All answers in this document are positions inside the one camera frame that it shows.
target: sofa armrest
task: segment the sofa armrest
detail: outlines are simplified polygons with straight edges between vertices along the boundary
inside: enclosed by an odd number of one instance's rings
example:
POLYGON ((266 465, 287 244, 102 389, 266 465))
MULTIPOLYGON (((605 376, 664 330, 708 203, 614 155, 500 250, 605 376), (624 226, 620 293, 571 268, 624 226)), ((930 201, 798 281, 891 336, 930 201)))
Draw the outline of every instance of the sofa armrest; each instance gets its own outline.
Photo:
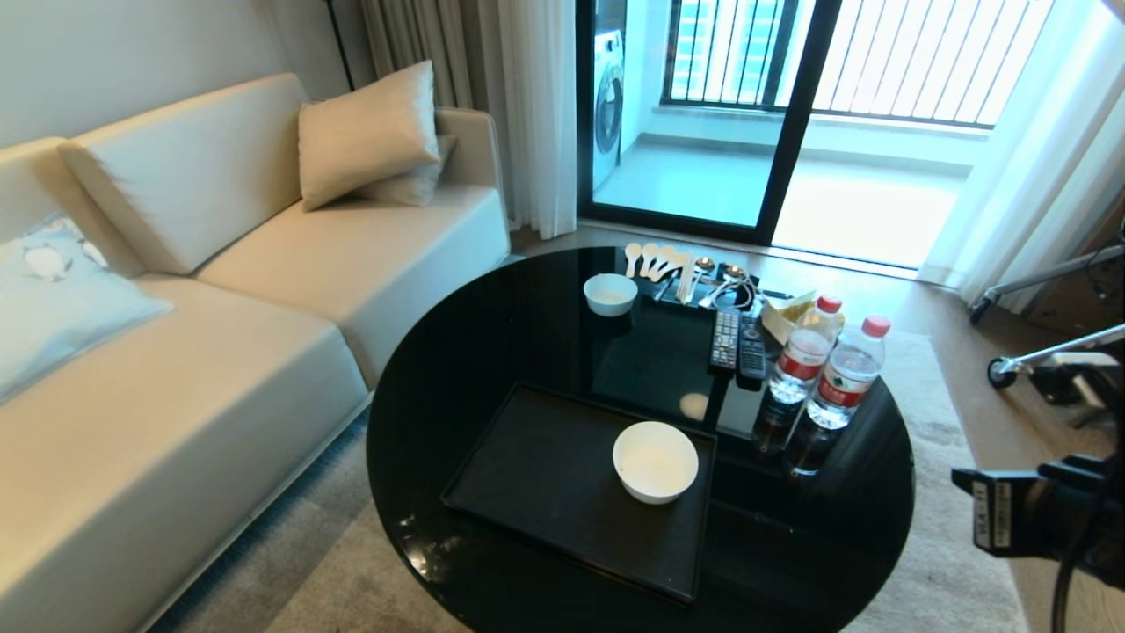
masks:
POLYGON ((444 177, 461 184, 494 187, 504 196, 496 124, 488 112, 466 108, 436 108, 438 134, 457 136, 444 177))

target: curtain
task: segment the curtain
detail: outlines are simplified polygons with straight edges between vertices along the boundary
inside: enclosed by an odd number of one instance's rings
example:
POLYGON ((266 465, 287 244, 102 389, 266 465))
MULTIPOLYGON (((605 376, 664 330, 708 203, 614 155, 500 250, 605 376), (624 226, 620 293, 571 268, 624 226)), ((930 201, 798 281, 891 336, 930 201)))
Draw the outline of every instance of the curtain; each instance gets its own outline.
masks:
MULTIPOLYGON (((918 278, 973 302, 1065 260, 1125 183, 1125 25, 1102 2, 1055 2, 918 278)), ((1002 297, 1014 311, 1030 288, 1002 297)))
POLYGON ((433 60, 438 105, 488 111, 512 227, 577 224, 575 0, 363 0, 376 75, 433 60))
POLYGON ((474 107, 460 0, 364 0, 362 8, 376 78, 433 60, 434 102, 474 107))
MULTIPOLYGON (((511 186, 510 216, 549 239, 577 226, 578 121, 575 99, 574 0, 479 0, 483 37, 500 57, 504 135, 511 186)), ((493 85, 494 92, 500 87, 493 85)))

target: sofa cushion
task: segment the sofa cushion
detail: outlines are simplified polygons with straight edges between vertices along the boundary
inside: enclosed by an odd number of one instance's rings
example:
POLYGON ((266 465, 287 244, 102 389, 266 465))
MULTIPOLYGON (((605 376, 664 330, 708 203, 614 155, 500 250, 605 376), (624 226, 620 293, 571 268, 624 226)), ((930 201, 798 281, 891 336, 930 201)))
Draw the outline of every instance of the sofa cushion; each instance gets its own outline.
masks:
POLYGON ((294 205, 198 278, 335 322, 374 389, 414 324, 508 248, 496 189, 442 184, 424 208, 346 199, 303 212, 294 205))
POLYGON ((425 206, 433 199, 438 191, 438 182, 441 180, 441 172, 449 161, 449 154, 457 146, 457 136, 441 134, 438 136, 438 147, 441 151, 441 162, 426 164, 398 173, 390 178, 384 178, 370 184, 363 184, 352 191, 360 198, 379 200, 385 202, 398 202, 406 206, 425 206))
POLYGON ((150 269, 191 272, 300 197, 292 74, 226 88, 60 145, 150 269))
POLYGON ((109 261, 133 277, 144 265, 117 228, 74 179, 62 156, 63 138, 40 138, 0 150, 0 242, 18 237, 55 212, 64 212, 109 261))
POLYGON ((0 631, 138 630, 367 396, 316 316, 138 283, 176 310, 0 407, 0 631))
POLYGON ((300 109, 300 195, 313 210, 356 188, 441 160, 425 61, 300 109))
POLYGON ((106 269, 62 214, 0 245, 0 405, 60 365, 172 309, 106 269))

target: bottle label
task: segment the bottle label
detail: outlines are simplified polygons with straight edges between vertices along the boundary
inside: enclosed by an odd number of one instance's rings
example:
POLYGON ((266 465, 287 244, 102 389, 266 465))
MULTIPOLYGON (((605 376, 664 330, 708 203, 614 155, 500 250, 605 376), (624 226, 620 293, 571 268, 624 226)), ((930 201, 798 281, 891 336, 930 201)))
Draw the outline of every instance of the bottle label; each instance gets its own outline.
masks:
POLYGON ((827 356, 827 354, 808 354, 789 346, 777 360, 777 367, 794 379, 807 381, 817 378, 817 372, 825 364, 827 356))
POLYGON ((840 374, 832 368, 831 363, 825 368, 825 373, 820 377, 820 385, 817 392, 820 398, 839 407, 855 407, 863 400, 863 396, 871 389, 871 381, 853 381, 840 374))

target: beige pillow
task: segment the beige pillow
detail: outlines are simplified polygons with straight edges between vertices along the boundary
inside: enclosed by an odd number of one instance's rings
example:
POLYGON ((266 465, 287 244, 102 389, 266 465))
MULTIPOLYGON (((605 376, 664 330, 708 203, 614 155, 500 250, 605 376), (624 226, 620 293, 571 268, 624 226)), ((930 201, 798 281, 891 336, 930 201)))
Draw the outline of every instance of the beige pillow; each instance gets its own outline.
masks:
POLYGON ((420 166, 406 173, 392 175, 370 184, 363 184, 356 189, 354 193, 361 198, 372 200, 398 202, 406 206, 426 206, 433 199, 433 192, 438 189, 438 181, 441 172, 446 169, 449 154, 457 145, 457 136, 442 134, 438 136, 438 147, 441 151, 441 162, 420 166))
POLYGON ((313 210, 357 187, 441 160, 425 61, 335 99, 305 103, 300 195, 313 210))

